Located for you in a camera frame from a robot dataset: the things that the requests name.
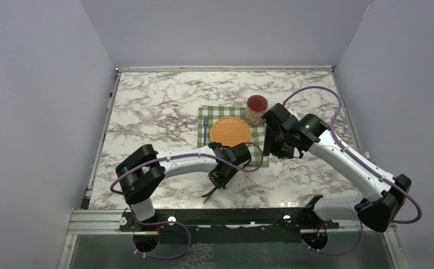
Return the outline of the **teal plastic knife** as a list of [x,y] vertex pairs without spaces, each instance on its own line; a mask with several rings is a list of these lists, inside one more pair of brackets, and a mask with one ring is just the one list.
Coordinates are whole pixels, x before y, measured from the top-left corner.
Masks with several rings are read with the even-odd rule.
[[216,190],[217,190],[217,188],[214,188],[213,190],[211,190],[210,192],[208,192],[207,194],[202,196],[204,198],[204,201],[203,201],[204,205],[210,200],[210,198],[212,197],[212,195],[215,193]]

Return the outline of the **pink ceramic mug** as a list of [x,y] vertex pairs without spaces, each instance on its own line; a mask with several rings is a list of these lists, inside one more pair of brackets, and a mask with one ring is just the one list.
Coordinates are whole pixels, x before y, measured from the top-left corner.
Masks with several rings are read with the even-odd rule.
[[252,95],[246,102],[245,120],[251,126],[263,123],[262,116],[268,109],[268,101],[261,95]]

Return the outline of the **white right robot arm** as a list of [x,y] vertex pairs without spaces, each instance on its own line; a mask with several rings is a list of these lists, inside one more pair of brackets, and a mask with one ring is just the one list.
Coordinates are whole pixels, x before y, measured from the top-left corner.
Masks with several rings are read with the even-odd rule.
[[302,213],[304,224],[316,228],[328,220],[360,221],[373,231],[384,232],[404,205],[412,181],[404,174],[378,168],[354,152],[329,125],[314,114],[297,119],[277,103],[263,116],[266,135],[263,154],[293,159],[295,152],[318,157],[349,180],[359,194],[348,197],[321,196]]

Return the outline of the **blue handled utensil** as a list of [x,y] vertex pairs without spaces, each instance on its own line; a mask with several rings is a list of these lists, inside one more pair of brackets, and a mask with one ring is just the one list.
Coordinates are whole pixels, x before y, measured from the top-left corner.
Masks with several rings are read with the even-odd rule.
[[203,117],[203,145],[207,145],[207,128],[209,124],[209,119],[207,116]]

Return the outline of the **orange woven plate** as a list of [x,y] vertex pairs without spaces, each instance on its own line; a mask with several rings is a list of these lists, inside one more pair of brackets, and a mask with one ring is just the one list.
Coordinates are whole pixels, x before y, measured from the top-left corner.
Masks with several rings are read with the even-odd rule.
[[223,146],[233,147],[244,142],[250,142],[251,129],[240,118],[223,117],[212,124],[210,140],[221,143]]

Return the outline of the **green white checkered cloth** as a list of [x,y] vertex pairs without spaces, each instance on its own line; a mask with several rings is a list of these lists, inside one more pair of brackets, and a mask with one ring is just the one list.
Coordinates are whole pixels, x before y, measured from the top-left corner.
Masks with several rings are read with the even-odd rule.
[[[203,117],[207,116],[209,119],[209,124],[207,128],[207,144],[211,142],[210,140],[210,130],[212,124],[223,117],[236,117],[245,120],[246,109],[242,106],[202,106],[198,109],[198,129],[197,129],[197,146],[202,147],[203,145]],[[261,149],[263,149],[265,128],[263,125],[251,126],[251,142],[257,144]]]

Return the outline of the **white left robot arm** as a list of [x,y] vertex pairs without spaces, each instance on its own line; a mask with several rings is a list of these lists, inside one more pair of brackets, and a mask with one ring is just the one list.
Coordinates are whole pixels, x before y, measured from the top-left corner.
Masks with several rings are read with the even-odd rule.
[[238,171],[245,170],[251,153],[245,143],[224,146],[211,142],[192,151],[159,153],[146,144],[122,161],[115,172],[119,193],[134,211],[134,223],[142,230],[155,224],[151,195],[160,183],[171,177],[190,173],[207,173],[214,189],[224,189]]

